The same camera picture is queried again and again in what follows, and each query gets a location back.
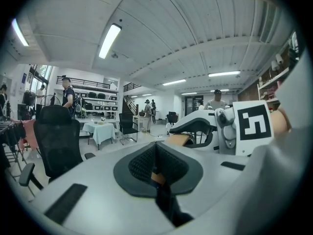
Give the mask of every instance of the doorway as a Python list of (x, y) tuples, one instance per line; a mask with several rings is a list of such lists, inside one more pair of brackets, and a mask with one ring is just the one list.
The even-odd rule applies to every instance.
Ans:
[(198, 110), (198, 101), (203, 101), (202, 96), (186, 96), (185, 97), (185, 116)]

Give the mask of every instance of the ceiling light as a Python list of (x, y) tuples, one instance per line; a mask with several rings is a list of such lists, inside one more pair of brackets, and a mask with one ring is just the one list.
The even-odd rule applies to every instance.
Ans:
[(114, 40), (116, 39), (118, 33), (121, 31), (122, 27), (118, 26), (117, 24), (112, 24), (101, 47), (99, 57), (105, 59), (109, 49), (111, 48)]
[(226, 76), (226, 75), (238, 75), (238, 74), (240, 74), (240, 71), (230, 71), (230, 72), (209, 74), (209, 77), (212, 77), (212, 76)]
[(182, 95), (191, 95), (191, 94), (197, 94), (196, 92), (190, 92), (190, 93), (183, 93)]
[(28, 43), (27, 43), (25, 37), (23, 36), (21, 30), (20, 30), (20, 27), (18, 25), (18, 22), (16, 21), (16, 18), (13, 19), (12, 26), (13, 26), (13, 29), (15, 30), (15, 33), (17, 34), (17, 36), (19, 37), (20, 41), (22, 42), (22, 44), (24, 46), (28, 46)]
[(185, 79), (182, 79), (182, 80), (178, 80), (178, 81), (166, 83), (166, 84), (163, 84), (163, 85), (171, 85), (171, 84), (177, 84), (177, 83), (181, 83), (181, 82), (186, 82), (186, 80), (185, 80)]
[(220, 90), (221, 92), (228, 92), (229, 89)]

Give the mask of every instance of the chair seat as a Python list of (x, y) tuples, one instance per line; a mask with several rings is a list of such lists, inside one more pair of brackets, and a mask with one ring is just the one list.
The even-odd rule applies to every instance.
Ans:
[(123, 134), (132, 134), (132, 133), (137, 133), (138, 131), (136, 129), (133, 128), (129, 128), (129, 129), (124, 129)]

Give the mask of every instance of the black rubber pad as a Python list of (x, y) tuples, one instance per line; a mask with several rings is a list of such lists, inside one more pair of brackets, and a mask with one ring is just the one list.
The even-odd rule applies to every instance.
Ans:
[(225, 166), (234, 170), (244, 170), (245, 165), (242, 164), (235, 164), (235, 163), (231, 163), (231, 162), (223, 162), (221, 163), (221, 166)]
[(87, 186), (73, 184), (54, 202), (45, 212), (45, 215), (59, 225), (62, 225), (86, 189)]

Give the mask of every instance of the floor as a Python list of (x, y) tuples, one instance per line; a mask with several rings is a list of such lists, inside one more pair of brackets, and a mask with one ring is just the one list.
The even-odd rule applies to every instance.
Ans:
[[(96, 156), (101, 156), (109, 152), (118, 152), (120, 149), (130, 147), (139, 143), (149, 143), (153, 141), (163, 141), (167, 139), (167, 131), (166, 127), (163, 124), (157, 123), (151, 125), (151, 132), (150, 134), (148, 133), (143, 133), (139, 132), (138, 133), (138, 141), (137, 143), (130, 140), (124, 140), (124, 145), (121, 144), (120, 139), (121, 136), (120, 134), (117, 135), (116, 139), (113, 140), (113, 143), (111, 143), (110, 140), (106, 140), (101, 143), (100, 145), (100, 150), (98, 151), (97, 145), (95, 142), (90, 139), (89, 145), (88, 145), (88, 138), (80, 138), (79, 144), (80, 144), (80, 153), (82, 155), (83, 160), (85, 160), (84, 154), (92, 152)], [(30, 151), (25, 151), (24, 157), (27, 163), (34, 163), (35, 164), (35, 169), (34, 169), (34, 175), (37, 178), (37, 180), (45, 187), (48, 184), (48, 177), (45, 174), (45, 167), (42, 161), (41, 156), (38, 154), (36, 150)], [(21, 156), (19, 156), (19, 161), (20, 165), (23, 168), (25, 166), (25, 162), (22, 161)], [(17, 165), (17, 163), (12, 163), (11, 168), (9, 169), (11, 174), (13, 175), (19, 175), (20, 170)], [(36, 195), (39, 192), (39, 189), (35, 187), (32, 182), (30, 183), (30, 189), (27, 187), (22, 187), (18, 185), (18, 189), (21, 191), (21, 194), (27, 199), (28, 201), (32, 200), (34, 197), (31, 194), (31, 191)]]

